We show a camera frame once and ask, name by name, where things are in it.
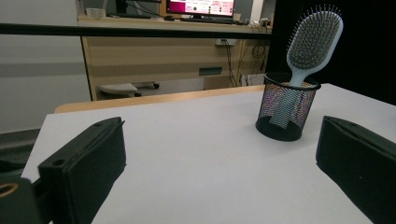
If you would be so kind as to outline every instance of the black mesh cup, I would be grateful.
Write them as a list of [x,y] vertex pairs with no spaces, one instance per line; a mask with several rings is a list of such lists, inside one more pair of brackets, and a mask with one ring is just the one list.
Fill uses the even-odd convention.
[[290,73],[271,72],[264,75],[257,130],[267,137],[291,142],[301,138],[303,127],[320,84],[306,78],[302,87],[289,86]]

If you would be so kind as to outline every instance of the electrical outlet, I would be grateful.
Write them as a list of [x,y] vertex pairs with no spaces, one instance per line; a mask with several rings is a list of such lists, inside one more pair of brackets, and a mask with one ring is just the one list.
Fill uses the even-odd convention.
[[221,41],[221,40],[227,40],[228,45],[235,45],[236,44],[236,39],[216,39],[216,43],[215,45],[227,45],[225,41]]

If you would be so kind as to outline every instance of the desk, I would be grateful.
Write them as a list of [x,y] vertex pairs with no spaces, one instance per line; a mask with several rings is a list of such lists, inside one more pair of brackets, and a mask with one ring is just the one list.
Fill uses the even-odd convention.
[[[83,27],[135,28],[147,30],[199,31],[234,34],[270,34],[271,28],[257,28],[229,24],[164,21],[163,19],[96,20],[78,17]],[[82,37],[84,56],[92,99],[100,100],[97,86],[117,83],[152,82],[172,79],[205,79],[206,90],[231,87],[228,54],[225,46],[215,45],[215,38],[200,35],[189,38],[159,37]],[[230,65],[235,79],[257,74],[266,63],[269,40],[236,40],[230,48]],[[256,49],[259,57],[252,55]],[[211,75],[200,74],[200,69],[217,67]]]
[[120,116],[127,166],[93,223],[371,223],[316,166],[318,136],[328,115],[395,142],[396,106],[324,84],[302,138],[279,142],[255,129],[262,91],[239,90],[50,114],[22,176],[37,180],[49,155],[96,121]]

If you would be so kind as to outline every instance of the monitor screen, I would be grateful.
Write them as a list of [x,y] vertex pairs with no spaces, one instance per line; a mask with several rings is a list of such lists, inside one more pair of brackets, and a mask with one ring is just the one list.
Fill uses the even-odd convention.
[[235,0],[166,0],[166,13],[193,15],[194,18],[233,16]]

